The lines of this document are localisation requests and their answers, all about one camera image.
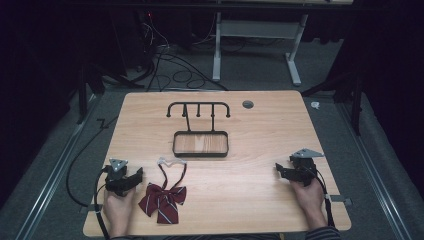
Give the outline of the dark red striped bow tie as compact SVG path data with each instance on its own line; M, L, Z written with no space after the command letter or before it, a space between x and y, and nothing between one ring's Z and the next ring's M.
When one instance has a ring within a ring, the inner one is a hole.
M181 164L183 170L179 180L168 189L168 176L163 166L171 167L174 164ZM185 203L187 196L187 188L185 186L180 186L187 171L187 162L179 158L166 160L160 157L157 161L157 165L164 176L164 182L161 186L149 183L146 187L145 196L140 200L138 205L149 217L157 213L158 224L178 224L178 206Z

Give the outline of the grey table edge bracket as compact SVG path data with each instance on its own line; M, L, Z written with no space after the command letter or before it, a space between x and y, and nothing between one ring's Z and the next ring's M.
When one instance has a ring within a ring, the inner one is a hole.
M87 214L90 211L96 213L96 212L101 211L102 210L102 207L103 207L102 204L98 204L98 205L90 204L88 206L82 206L82 207L80 207L79 213L81 213L81 214Z
M325 195L325 199L329 200L331 203L336 202L336 203L343 203L345 206L351 206L352 205L352 200L350 198L346 198L343 195L329 195L326 194Z

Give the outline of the person's right hand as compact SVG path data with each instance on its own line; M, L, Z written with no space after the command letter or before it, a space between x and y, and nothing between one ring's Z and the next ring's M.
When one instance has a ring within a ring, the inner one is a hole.
M322 213L323 191L319 182L314 179L308 186L299 182L290 182L295 191L297 201L305 216L324 216Z

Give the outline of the black metal hanger rack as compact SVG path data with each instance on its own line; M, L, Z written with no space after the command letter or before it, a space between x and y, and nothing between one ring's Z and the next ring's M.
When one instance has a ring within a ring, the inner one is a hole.
M225 102L172 102L167 107L166 117L171 117L174 106L182 107L181 116L185 119L186 130L176 131L173 136L172 151L175 157L187 158L220 158L226 157L229 152L229 134L215 128L215 108L223 106L226 109L225 117L231 117L230 107ZM210 107L211 129L195 131L191 128L189 105L196 107L197 118L201 117L203 106Z

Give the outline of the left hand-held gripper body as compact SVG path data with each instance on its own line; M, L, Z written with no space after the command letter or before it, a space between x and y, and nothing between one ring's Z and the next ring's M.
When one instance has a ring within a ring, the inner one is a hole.
M106 166L106 189L120 197L125 197L128 192L125 186L128 161L110 158L109 162L110 164Z

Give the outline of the person's left hand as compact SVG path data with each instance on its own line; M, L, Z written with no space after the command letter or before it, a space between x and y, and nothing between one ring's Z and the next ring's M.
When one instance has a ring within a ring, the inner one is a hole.
M110 224L114 227L126 226L129 222L132 201L135 190L127 192L127 195L122 197L114 192L105 191L104 193L104 211Z

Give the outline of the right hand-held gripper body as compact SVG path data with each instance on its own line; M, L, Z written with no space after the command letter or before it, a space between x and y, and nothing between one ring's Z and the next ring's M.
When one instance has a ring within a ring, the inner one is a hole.
M323 157L323 154L307 148L298 150L290 156L294 171L292 181L302 182L304 186L311 184L317 177L315 157Z

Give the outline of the grey metal floor rail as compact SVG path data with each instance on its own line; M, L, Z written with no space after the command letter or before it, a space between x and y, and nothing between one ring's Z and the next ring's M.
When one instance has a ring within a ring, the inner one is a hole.
M356 148L360 152L361 163L365 168L366 175L375 192L382 211L388 220L392 232L394 233L397 240L412 240L410 231L408 230L408 227L401 217L399 209L389 194L388 189L386 188L377 168L372 162L371 156L367 151L363 140L351 126L351 118L347 107L344 104L337 104L336 108L348 128L350 135L355 142Z
M70 165L70 156L75 149L75 146L83 132L83 129L88 121L92 112L96 109L101 97L92 94L88 101L88 110L86 115L80 120L73 129L72 134L66 142L60 156L56 160L54 168L50 171L49 177L41 188L31 211L27 215L24 223L22 224L15 240L30 240L41 221L58 185L65 175L67 167Z

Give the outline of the black metal stand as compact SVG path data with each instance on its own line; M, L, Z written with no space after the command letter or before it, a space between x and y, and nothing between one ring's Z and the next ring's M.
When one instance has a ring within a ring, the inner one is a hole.
M130 80L114 74L111 71L101 67L100 65L83 64L78 72L78 124L81 124L88 117L87 88L90 88L94 95L104 94L105 86L103 85L103 76L108 76L118 83L130 88L143 88L143 85L131 82Z
M351 126L357 135L360 135L359 119L362 98L362 77L357 72L343 73L334 78L330 78L316 86L301 92L303 97L309 97L320 91L334 90L333 100L335 103L350 101L351 106Z

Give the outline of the white metal desk frame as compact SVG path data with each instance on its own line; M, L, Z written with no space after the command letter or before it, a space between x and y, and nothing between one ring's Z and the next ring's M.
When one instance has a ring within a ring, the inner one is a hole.
M295 57L308 20L307 14L302 15L297 22L226 20L222 19L220 12L216 13L215 17L215 51L212 70L212 79L214 81L219 81L221 78L222 37L274 38L293 41L291 51L285 54L285 61L292 84L294 86L301 85Z

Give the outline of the person's striped shirt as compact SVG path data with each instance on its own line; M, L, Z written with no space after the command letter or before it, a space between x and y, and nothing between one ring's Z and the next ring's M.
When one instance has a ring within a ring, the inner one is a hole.
M331 226L308 231L304 240L342 240L340 232Z

